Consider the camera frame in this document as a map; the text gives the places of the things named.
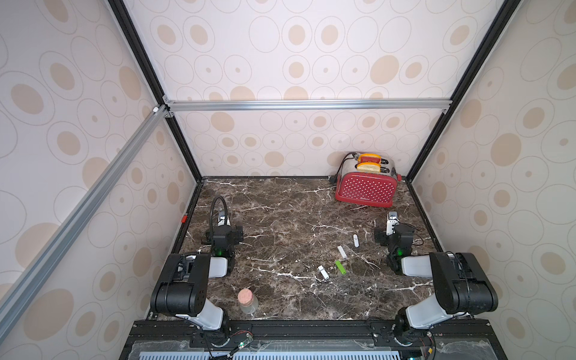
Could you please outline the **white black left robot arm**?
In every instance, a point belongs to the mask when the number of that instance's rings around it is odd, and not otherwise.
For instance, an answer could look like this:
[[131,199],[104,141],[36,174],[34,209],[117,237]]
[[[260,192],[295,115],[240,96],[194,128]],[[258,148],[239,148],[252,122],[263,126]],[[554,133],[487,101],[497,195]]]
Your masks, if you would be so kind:
[[207,332],[230,333],[224,309],[208,300],[209,280],[230,275],[236,263],[235,246],[243,242],[242,226],[224,224],[207,232],[211,253],[168,256],[151,293],[150,308],[178,317]]

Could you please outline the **green usb drive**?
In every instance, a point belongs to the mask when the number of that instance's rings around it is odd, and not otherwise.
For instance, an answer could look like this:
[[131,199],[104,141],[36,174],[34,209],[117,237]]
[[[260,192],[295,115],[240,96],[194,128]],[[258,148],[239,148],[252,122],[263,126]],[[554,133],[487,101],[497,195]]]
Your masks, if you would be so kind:
[[347,273],[346,269],[344,268],[344,266],[342,265],[342,263],[339,260],[336,260],[334,262],[334,264],[336,265],[338,271],[342,274],[345,275]]

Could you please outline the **white usb drive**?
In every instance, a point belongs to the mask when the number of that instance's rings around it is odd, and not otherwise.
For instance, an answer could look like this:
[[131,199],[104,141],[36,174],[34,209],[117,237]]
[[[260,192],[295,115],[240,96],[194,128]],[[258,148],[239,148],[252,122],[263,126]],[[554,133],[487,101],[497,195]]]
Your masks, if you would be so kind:
[[340,253],[341,258],[342,258],[343,260],[346,260],[346,259],[348,258],[348,256],[347,256],[345,250],[343,249],[343,247],[342,247],[341,245],[339,245],[339,246],[337,247],[337,249],[338,249],[338,251],[339,251],[339,253]]
[[328,275],[328,272],[325,270],[325,268],[322,265],[319,265],[318,270],[319,270],[320,274],[322,275],[323,279],[325,281],[327,281],[329,279],[329,275]]

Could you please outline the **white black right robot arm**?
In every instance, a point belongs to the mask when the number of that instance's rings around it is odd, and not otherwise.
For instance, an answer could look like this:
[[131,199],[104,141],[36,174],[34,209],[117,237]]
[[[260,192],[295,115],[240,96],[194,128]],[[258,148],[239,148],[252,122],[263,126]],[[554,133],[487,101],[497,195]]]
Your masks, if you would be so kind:
[[478,315],[497,309],[497,291],[472,253],[430,252],[413,256],[415,228],[389,221],[374,230],[375,242],[388,248],[387,264],[398,275],[430,278],[434,292],[428,298],[403,307],[394,319],[394,336],[429,330],[462,315]]

